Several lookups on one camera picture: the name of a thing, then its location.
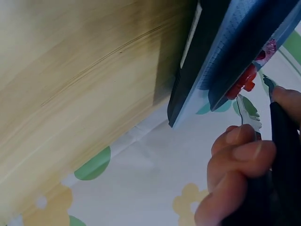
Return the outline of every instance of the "hand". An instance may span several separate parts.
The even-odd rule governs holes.
[[[276,87],[273,98],[300,127],[301,93]],[[276,147],[272,141],[254,141],[250,125],[230,126],[217,138],[211,153],[207,167],[210,194],[196,211],[197,226],[217,226],[238,209],[246,195],[246,178],[262,176],[270,169]]]

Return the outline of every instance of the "white label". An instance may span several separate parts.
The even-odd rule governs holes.
[[[197,6],[196,12],[194,14],[194,18],[193,18],[193,22],[192,22],[192,25],[191,25],[191,29],[190,29],[190,32],[189,32],[189,35],[188,35],[188,39],[187,39],[187,42],[186,42],[185,50],[183,52],[182,60],[181,60],[181,63],[180,63],[181,69],[182,69],[183,64],[185,62],[185,59],[187,57],[187,53],[188,53],[188,50],[189,50],[192,38],[194,36],[194,32],[196,31],[196,28],[197,28],[197,25],[198,25],[198,20],[199,20],[199,18],[201,16],[201,13],[202,13],[202,7],[201,7],[200,2],[198,1],[198,6]]]

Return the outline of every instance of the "light wooden surface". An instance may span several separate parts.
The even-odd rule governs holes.
[[[0,0],[1,222],[168,98],[190,2]]]

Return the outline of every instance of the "green leaf pattern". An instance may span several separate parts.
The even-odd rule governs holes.
[[[111,158],[111,149],[106,147],[98,155],[86,162],[74,172],[79,180],[93,180],[101,175],[108,167]]]

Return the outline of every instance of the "fingernail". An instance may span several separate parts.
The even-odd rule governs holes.
[[[262,142],[259,142],[258,146],[255,149],[244,149],[244,148],[236,148],[233,151],[233,156],[235,159],[239,161],[249,161],[256,159],[258,154],[261,151]]]
[[[233,144],[238,139],[240,130],[241,130],[241,126],[230,131],[226,136],[226,142],[228,144]]]
[[[220,187],[222,187],[224,181],[226,180],[226,177],[227,177],[227,173],[223,176],[223,178],[220,180],[220,182],[217,184],[217,186],[215,187],[215,189],[213,190],[213,193],[214,191],[218,190]]]

